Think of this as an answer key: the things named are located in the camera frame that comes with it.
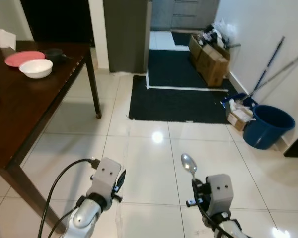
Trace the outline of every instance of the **gray cabinet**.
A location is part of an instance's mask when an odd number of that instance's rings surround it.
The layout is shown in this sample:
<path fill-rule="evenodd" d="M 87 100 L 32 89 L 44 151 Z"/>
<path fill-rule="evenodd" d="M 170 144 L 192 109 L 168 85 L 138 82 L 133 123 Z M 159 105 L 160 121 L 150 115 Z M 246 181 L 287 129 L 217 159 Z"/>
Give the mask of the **gray cabinet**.
<path fill-rule="evenodd" d="M 151 29 L 202 29 L 213 23 L 220 0 L 153 0 Z"/>
<path fill-rule="evenodd" d="M 152 0 L 151 30 L 170 30 L 174 0 Z"/>

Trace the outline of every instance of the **pink plate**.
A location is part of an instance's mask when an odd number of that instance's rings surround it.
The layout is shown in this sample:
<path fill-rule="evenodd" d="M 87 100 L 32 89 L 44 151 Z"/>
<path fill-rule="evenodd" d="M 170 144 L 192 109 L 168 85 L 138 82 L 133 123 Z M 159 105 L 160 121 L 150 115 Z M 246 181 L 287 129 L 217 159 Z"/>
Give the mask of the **pink plate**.
<path fill-rule="evenodd" d="M 29 60 L 45 59 L 45 54 L 40 51 L 20 51 L 5 58 L 5 64 L 11 67 L 19 67 Z"/>

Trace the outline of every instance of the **white bowl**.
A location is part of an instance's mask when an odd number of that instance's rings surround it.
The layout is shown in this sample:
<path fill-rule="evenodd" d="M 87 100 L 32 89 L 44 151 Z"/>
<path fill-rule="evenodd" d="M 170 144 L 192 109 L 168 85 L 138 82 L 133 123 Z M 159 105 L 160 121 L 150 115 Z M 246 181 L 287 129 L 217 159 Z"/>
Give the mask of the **white bowl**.
<path fill-rule="evenodd" d="M 19 70 L 29 78 L 44 78 L 52 72 L 52 61 L 33 59 L 20 65 Z"/>

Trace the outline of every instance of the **black floor mat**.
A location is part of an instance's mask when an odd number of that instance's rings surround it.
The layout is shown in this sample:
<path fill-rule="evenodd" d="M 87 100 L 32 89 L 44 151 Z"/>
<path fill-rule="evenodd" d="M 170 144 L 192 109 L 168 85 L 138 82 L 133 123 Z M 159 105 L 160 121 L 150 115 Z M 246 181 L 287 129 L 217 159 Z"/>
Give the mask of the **black floor mat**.
<path fill-rule="evenodd" d="M 176 46 L 188 46 L 191 33 L 171 32 Z"/>
<path fill-rule="evenodd" d="M 236 91 L 147 89 L 145 76 L 134 76 L 129 118 L 228 124 L 220 101 Z"/>
<path fill-rule="evenodd" d="M 189 51 L 149 50 L 149 85 L 207 88 L 201 75 L 192 66 L 189 55 Z M 219 88 L 235 91 L 228 80 L 223 80 Z"/>

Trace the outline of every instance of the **white tissue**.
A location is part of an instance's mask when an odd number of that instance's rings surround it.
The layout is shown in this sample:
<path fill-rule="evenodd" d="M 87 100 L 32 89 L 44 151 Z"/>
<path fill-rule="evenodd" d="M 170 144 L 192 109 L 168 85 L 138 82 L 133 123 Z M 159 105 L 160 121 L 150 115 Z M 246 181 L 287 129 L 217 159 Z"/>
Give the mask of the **white tissue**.
<path fill-rule="evenodd" d="M 0 29 L 0 48 L 11 47 L 15 50 L 16 35 Z"/>

